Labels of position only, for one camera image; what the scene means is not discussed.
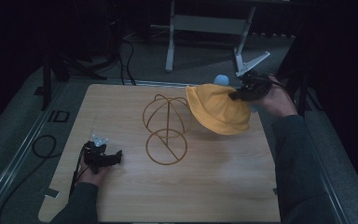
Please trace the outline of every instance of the yellow hat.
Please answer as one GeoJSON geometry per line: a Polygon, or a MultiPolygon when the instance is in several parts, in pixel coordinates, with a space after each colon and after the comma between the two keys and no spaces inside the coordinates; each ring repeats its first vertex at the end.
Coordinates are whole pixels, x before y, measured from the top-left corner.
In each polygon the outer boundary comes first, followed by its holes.
{"type": "Polygon", "coordinates": [[[233,101],[228,94],[236,91],[229,86],[203,84],[186,87],[187,100],[194,117],[207,129],[221,134],[236,134],[249,128],[249,106],[233,101]]]}

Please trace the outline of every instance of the blue object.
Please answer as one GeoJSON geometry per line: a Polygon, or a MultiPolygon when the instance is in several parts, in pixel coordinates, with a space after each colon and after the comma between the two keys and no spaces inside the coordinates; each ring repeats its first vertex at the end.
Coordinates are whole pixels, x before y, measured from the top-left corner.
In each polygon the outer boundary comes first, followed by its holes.
{"type": "Polygon", "coordinates": [[[220,85],[220,86],[228,86],[228,77],[225,75],[217,75],[214,79],[213,84],[220,85]]]}

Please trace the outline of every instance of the human hand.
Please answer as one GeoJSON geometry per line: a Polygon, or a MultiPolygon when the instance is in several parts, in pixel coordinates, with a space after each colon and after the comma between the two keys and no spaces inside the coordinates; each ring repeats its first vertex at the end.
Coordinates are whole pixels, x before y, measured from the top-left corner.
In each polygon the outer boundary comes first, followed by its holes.
{"type": "MultiPolygon", "coordinates": [[[[272,81],[279,82],[275,76],[268,76],[272,81]]],[[[280,86],[272,85],[268,94],[263,98],[251,101],[250,104],[261,105],[264,107],[271,115],[277,116],[278,118],[284,118],[289,115],[298,115],[296,107],[293,104],[292,99],[286,90],[280,86]]]]}
{"type": "Polygon", "coordinates": [[[110,172],[112,166],[100,167],[98,174],[94,174],[89,166],[84,162],[84,154],[80,161],[80,171],[77,177],[77,183],[85,182],[91,183],[100,187],[106,178],[106,175],[110,172]]]}

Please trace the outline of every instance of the table top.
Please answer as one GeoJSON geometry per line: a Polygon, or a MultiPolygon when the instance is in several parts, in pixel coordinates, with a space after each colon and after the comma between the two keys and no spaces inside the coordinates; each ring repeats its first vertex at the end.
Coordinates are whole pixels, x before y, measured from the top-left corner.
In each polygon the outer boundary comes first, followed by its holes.
{"type": "Polygon", "coordinates": [[[172,101],[169,116],[168,105],[153,116],[152,107],[164,102],[148,106],[157,94],[186,98],[184,88],[89,86],[49,186],[60,194],[45,198],[39,219],[49,222],[65,207],[80,149],[97,134],[109,138],[106,154],[123,150],[122,163],[112,169],[99,192],[100,221],[279,221],[274,162],[258,114],[252,113],[248,131],[221,135],[201,126],[187,107],[180,106],[181,99],[172,101]],[[184,133],[178,114],[189,127],[184,133]],[[167,123],[176,130],[169,140],[160,138],[169,142],[172,153],[146,129],[143,117],[152,118],[152,132],[165,130],[167,123]],[[162,162],[183,158],[161,165],[147,152],[162,162]]]}

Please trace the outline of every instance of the sleeve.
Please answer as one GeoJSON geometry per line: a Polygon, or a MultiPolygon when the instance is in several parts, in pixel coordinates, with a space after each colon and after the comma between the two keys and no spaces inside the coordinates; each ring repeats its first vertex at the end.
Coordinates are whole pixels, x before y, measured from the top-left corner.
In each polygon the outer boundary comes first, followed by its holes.
{"type": "Polygon", "coordinates": [[[98,186],[90,183],[76,184],[68,204],[50,223],[81,224],[98,223],[98,186]]]}
{"type": "Polygon", "coordinates": [[[280,119],[272,130],[276,138],[275,173],[282,223],[337,223],[303,118],[280,119]]]}

